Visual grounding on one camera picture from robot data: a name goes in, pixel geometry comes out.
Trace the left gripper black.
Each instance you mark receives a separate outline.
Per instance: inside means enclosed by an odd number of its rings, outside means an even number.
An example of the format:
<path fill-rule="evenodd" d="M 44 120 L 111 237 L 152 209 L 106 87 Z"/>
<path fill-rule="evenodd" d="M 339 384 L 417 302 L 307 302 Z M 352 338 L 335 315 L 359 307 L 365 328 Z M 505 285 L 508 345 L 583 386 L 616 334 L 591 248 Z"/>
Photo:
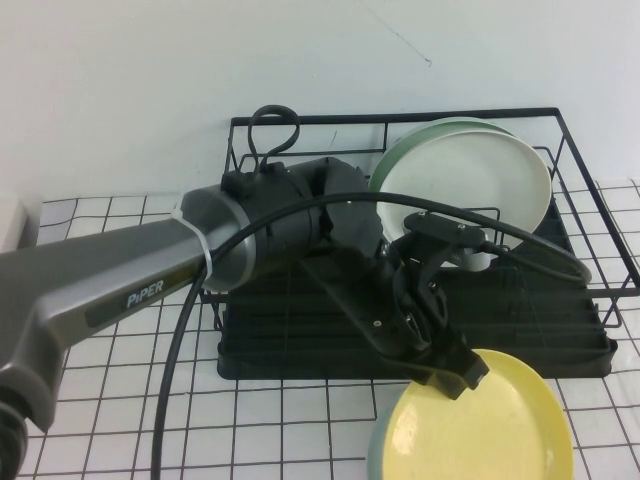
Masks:
<path fill-rule="evenodd" d="M 312 277 L 374 350 L 410 380 L 451 400 L 476 389 L 489 373 L 448 320 L 434 282 L 458 246 L 427 239 L 381 239 L 323 246 L 312 254 Z"/>

